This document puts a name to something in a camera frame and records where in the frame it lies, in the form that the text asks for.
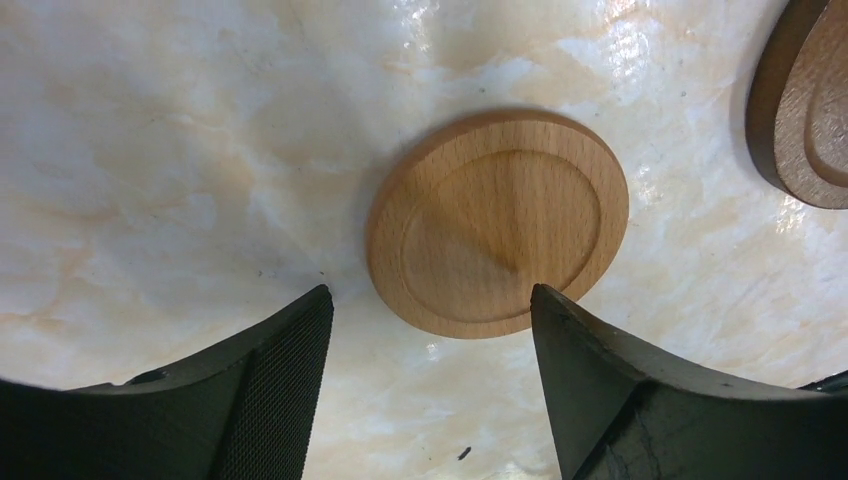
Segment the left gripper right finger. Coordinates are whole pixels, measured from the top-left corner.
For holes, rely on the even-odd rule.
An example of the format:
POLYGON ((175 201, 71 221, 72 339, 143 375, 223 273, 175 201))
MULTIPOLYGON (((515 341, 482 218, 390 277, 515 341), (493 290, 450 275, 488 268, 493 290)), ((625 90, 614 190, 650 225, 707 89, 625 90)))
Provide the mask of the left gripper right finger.
POLYGON ((538 284, 531 323, 565 479, 843 479, 847 377, 786 388, 712 370, 538 284))

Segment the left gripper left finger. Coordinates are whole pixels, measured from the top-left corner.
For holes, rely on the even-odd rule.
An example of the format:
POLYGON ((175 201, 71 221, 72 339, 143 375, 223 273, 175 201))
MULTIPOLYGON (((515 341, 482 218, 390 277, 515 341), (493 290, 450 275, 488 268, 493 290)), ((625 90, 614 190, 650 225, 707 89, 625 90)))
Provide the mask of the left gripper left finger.
POLYGON ((121 385, 1 384, 5 479, 299 479, 331 338, 319 285, 121 385))

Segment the light wooden coaster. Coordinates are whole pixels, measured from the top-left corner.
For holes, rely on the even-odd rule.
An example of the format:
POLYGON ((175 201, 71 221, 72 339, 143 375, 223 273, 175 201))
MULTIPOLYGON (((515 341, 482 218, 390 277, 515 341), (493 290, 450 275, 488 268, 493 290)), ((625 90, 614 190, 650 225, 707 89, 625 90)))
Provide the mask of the light wooden coaster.
POLYGON ((592 130, 544 110, 483 111, 429 133, 387 175, 365 229, 368 272, 418 329, 500 337, 529 327, 537 284, 585 295, 628 217, 623 168, 592 130))

